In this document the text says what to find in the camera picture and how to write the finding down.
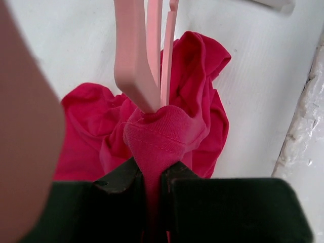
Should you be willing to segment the red t shirt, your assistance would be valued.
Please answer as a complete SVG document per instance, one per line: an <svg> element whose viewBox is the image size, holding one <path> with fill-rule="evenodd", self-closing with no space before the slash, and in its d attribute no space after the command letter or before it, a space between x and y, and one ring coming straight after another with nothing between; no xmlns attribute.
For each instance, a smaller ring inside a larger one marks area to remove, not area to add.
<svg viewBox="0 0 324 243"><path fill-rule="evenodd" d="M161 175L174 163L210 178L229 130L212 82L230 58L215 40L184 33L173 44L170 103L155 114L99 84L75 88L61 102L66 135L54 178L95 181L133 157L153 212Z"/></svg>

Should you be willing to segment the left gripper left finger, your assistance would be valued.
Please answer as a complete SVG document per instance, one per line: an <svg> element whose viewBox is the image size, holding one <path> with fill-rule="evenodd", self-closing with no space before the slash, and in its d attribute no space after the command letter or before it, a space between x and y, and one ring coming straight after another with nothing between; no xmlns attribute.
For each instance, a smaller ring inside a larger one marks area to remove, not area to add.
<svg viewBox="0 0 324 243"><path fill-rule="evenodd" d="M143 175L130 158L94 182L95 227L100 242L141 242L145 224Z"/></svg>

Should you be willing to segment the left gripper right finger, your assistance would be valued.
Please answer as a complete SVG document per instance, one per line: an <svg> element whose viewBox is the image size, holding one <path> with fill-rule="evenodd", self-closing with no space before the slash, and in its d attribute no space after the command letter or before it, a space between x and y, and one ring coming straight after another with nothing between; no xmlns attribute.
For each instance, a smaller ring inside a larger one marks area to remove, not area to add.
<svg viewBox="0 0 324 243"><path fill-rule="evenodd" d="M208 242L210 180L177 162L161 176L163 227L168 242Z"/></svg>

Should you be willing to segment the pink hanger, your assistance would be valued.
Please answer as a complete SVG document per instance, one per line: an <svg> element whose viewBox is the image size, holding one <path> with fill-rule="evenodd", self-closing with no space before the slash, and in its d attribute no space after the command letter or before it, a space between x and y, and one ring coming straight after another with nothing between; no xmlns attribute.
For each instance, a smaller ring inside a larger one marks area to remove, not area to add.
<svg viewBox="0 0 324 243"><path fill-rule="evenodd" d="M162 47L162 1L114 1L115 83L144 113L155 113L169 104L178 4L169 2Z"/></svg>

